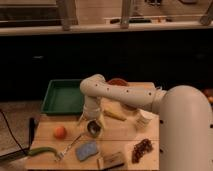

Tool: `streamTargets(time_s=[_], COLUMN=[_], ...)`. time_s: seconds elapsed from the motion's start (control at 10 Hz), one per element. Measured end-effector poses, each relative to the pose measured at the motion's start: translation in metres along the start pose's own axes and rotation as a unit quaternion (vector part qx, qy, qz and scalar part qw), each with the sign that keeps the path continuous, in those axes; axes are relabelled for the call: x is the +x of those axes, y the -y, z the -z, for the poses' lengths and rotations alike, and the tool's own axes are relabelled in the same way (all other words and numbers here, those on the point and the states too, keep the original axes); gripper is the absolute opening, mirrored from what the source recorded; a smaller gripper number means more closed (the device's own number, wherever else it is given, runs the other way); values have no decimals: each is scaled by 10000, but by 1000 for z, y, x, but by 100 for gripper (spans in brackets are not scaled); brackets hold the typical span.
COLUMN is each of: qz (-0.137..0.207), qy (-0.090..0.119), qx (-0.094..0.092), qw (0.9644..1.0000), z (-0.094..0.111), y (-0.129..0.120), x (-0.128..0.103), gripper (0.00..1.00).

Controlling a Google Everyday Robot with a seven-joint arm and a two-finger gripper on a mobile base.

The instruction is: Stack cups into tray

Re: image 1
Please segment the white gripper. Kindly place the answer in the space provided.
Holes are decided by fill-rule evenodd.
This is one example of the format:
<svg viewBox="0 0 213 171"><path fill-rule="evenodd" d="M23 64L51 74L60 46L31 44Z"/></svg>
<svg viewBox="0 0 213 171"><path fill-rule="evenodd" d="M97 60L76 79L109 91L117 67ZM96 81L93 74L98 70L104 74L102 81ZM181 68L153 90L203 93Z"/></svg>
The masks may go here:
<svg viewBox="0 0 213 171"><path fill-rule="evenodd" d="M93 120L98 119L100 115L100 100L96 97L86 96L83 105L83 116L87 120Z"/></svg>

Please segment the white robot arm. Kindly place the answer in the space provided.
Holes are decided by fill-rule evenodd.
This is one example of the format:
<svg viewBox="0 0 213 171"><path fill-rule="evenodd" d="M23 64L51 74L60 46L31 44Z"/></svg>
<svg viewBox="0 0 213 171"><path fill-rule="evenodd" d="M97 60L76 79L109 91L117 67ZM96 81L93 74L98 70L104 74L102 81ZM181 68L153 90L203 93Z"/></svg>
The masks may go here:
<svg viewBox="0 0 213 171"><path fill-rule="evenodd" d="M101 74L80 83L83 115L101 115L101 97L151 112L163 122L159 128L160 171L213 171L213 109L198 89L179 85L169 90L110 85Z"/></svg>

